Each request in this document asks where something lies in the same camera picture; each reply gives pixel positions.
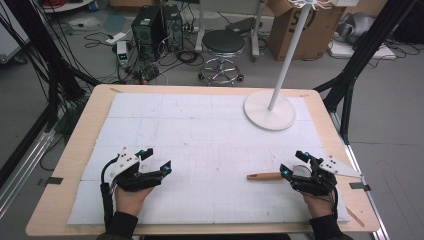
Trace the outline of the large black computer tower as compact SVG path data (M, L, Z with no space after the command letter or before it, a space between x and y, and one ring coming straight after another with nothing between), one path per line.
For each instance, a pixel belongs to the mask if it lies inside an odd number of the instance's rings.
M143 6L132 22L131 28L140 58L157 61L159 44L165 38L161 8Z

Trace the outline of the black metal stand frame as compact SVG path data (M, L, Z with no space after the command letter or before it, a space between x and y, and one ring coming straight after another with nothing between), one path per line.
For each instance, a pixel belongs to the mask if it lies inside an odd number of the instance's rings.
M314 88L318 93L329 91L323 99L329 113L335 113L339 103L343 102L339 134L345 144L349 144L349 122L356 80L395 25L404 18L417 1L387 0L343 70L335 78Z
M45 24L30 0L3 0L12 15L22 27L32 46L39 52L47 64L48 106L47 129L50 130L57 122L59 96L67 101L76 101L85 91L79 86L76 79L97 86L100 81L83 73L68 63L56 47L48 33Z

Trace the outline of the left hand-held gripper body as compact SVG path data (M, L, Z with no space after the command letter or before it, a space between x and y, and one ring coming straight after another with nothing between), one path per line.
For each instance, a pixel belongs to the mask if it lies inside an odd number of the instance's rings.
M162 178L158 171L142 173L139 171L142 161L126 147L117 157L116 164L110 174L113 182L124 191L137 192L160 185Z

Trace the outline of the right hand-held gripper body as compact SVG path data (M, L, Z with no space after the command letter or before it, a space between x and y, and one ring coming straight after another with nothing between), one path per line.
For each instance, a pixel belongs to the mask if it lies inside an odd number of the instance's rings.
M333 157L322 159L311 154L310 156L311 160L308 163L310 164L311 175L309 177L292 175L290 184L296 191L323 196L330 194L335 189L336 175L354 178L363 177L361 173Z

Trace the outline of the white device with green display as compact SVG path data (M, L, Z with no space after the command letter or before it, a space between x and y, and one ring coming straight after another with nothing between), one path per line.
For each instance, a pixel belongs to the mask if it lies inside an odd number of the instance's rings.
M129 62L129 56L126 41L118 41L116 43L116 54L119 64L122 67L127 67Z

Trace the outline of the white power strip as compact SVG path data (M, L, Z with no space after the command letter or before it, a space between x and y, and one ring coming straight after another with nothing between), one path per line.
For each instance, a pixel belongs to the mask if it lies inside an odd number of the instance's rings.
M123 39L126 35L127 34L125 34L123 32L119 32L119 33L113 35L111 38L107 39L106 43L112 45L112 44L116 43L117 41Z

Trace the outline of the black round stool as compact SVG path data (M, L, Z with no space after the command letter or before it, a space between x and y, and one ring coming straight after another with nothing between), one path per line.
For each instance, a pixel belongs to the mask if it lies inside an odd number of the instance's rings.
M243 37L231 30L213 30L204 34L201 40L203 51L212 55L205 61L198 73L200 80L206 79L208 85L230 84L243 81L244 75L240 72L231 57L240 55L245 46Z

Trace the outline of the grey bag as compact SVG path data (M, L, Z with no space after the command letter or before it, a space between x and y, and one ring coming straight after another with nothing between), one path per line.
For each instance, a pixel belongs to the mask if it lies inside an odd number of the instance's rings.
M375 19L363 12L346 14L336 28L338 35L351 45L355 45L361 36L366 33Z

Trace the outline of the slim black computer tower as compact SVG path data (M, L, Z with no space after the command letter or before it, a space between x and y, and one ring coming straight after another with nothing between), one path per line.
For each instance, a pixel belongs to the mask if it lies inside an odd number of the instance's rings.
M175 4L163 5L162 14L169 50L181 51L183 49L182 17L178 7Z

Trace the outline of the wooden table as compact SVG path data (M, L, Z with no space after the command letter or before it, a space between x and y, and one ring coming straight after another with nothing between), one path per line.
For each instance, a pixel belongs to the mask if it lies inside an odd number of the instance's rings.
M137 94L183 94L212 96L247 96L255 88L201 87L201 86L146 86L102 84L94 88L69 142L61 155L53 176L62 180L59 184L48 184L26 226L31 237L77 237L94 236L104 231L103 225L70 225L68 218L76 199L77 188L83 170L88 163L96 139L105 122L114 97L119 93ZM283 89L286 97L302 98L306 102L312 121L317 127L318 137L324 151L339 158L355 169L359 166L350 147L343 144L336 132L336 117L329 114L314 90ZM254 234L254 233L306 233L310 228L300 223L235 223L235 224L171 224L139 225L138 235L194 235L194 234Z

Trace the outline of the white grid mat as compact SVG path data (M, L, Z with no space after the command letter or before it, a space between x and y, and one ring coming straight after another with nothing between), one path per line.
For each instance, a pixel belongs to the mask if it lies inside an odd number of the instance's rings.
M119 93L85 167L72 212L72 225L103 221L101 181L111 159L151 148L144 172L170 163L172 171L147 197L143 224L282 223L308 220L302 196L285 180L250 181L248 175L298 170L296 151L325 157L306 103L292 98L295 123L272 132L254 126L241 95Z

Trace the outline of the white stand with round base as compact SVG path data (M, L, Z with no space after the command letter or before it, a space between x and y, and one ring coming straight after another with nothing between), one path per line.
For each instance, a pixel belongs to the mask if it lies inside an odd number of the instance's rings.
M290 128L296 120L294 105L281 95L281 87L286 78L296 47L311 9L330 9L331 0L288 0L301 11L293 37L283 61L274 90L262 90L250 94L244 101L244 113L251 123L268 131L282 131Z

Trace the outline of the person's right hand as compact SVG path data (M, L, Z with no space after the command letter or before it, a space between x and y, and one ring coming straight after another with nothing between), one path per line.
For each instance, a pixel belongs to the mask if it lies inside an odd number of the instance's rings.
M312 218L320 218L333 214L333 203L328 195L315 196L302 192L302 197Z

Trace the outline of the person's left hand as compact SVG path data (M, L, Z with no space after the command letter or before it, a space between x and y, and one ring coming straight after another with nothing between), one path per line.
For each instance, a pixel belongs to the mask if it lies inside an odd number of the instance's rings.
M146 197L151 192L152 188L128 192L117 187L115 190L116 210L137 217L142 210Z

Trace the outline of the wooden-handled round utensil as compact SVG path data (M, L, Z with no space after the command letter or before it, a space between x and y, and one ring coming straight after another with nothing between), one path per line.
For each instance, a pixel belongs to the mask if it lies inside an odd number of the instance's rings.
M304 165L294 165L290 168L294 175L309 177L311 170ZM269 173L255 173L248 174L248 180L280 180L282 179L280 172L269 172Z

